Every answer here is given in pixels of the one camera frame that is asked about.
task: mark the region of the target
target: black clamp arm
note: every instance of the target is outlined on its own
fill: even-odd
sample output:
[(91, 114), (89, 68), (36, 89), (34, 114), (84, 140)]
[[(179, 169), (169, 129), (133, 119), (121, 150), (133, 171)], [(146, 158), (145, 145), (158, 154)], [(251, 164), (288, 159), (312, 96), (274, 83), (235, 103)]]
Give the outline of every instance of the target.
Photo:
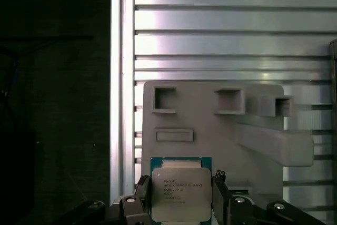
[[(272, 202), (266, 210), (256, 206), (247, 191), (231, 191), (225, 173), (212, 177), (212, 208), (219, 225), (324, 225), (285, 201)], [(101, 202), (86, 201), (53, 225), (152, 225), (151, 178), (139, 180), (135, 195), (123, 196), (105, 210)]]
[(225, 179), (223, 171), (212, 177), (212, 207), (219, 225), (324, 225), (285, 201), (269, 203), (264, 210), (251, 201), (247, 192), (240, 195), (230, 191)]

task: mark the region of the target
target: metal wall panel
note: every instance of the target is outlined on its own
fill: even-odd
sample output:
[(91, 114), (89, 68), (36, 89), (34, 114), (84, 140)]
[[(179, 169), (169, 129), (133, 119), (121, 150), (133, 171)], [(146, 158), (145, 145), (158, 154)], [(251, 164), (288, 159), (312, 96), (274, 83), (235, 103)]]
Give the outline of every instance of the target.
[[(134, 148), (141, 175), (143, 85), (148, 80), (275, 83), (295, 98), (298, 116), (286, 130), (312, 131), (311, 168), (284, 169), (284, 198), (332, 224), (332, 139), (329, 41), (337, 37), (336, 0), (128, 0), (127, 30), (134, 90), (124, 96), (124, 154)], [(128, 89), (131, 83), (127, 79)], [(130, 116), (130, 104), (135, 112)]]

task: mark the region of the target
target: vertical metal frame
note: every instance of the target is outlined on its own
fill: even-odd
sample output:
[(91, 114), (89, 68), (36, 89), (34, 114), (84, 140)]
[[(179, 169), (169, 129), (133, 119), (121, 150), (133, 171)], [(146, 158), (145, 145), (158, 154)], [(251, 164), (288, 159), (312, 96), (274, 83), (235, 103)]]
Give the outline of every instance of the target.
[(110, 204), (121, 195), (121, 0), (111, 0)]
[[(333, 181), (334, 181), (334, 206), (337, 205), (337, 39), (330, 43), (331, 52), (331, 92), (332, 92), (332, 149), (333, 149)], [(337, 210), (334, 210), (334, 222), (337, 224)]]
[(134, 0), (123, 0), (122, 16), (122, 194), (134, 191)]

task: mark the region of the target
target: screw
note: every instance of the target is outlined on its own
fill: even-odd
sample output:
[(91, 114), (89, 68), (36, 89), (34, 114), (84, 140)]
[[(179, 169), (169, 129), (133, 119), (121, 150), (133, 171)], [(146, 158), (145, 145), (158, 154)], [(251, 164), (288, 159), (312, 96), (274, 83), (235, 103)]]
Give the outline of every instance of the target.
[(126, 199), (126, 202), (132, 203), (132, 202), (135, 202), (135, 199), (133, 199), (133, 198), (128, 198), (128, 199)]
[(279, 209), (279, 210), (285, 209), (285, 206), (282, 205), (282, 204), (280, 204), (280, 203), (276, 203), (276, 204), (274, 205), (274, 207), (276, 207), (276, 208)]
[(238, 198), (235, 199), (235, 201), (238, 202), (238, 203), (243, 203), (244, 199), (241, 198), (241, 197), (238, 197)]

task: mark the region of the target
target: dark background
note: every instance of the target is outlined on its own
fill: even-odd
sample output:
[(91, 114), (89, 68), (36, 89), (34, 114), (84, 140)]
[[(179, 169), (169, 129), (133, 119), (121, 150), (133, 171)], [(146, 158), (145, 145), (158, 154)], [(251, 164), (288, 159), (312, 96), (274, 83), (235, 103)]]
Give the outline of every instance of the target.
[[(10, 98), (36, 135), (34, 207), (21, 224), (49, 224), (86, 198), (108, 203), (110, 0), (0, 0), (0, 44), (20, 51), (43, 40), (17, 37), (66, 35), (93, 38), (23, 57)], [(17, 174), (16, 183), (27, 184), (29, 173)], [(13, 196), (19, 212), (25, 197)]]

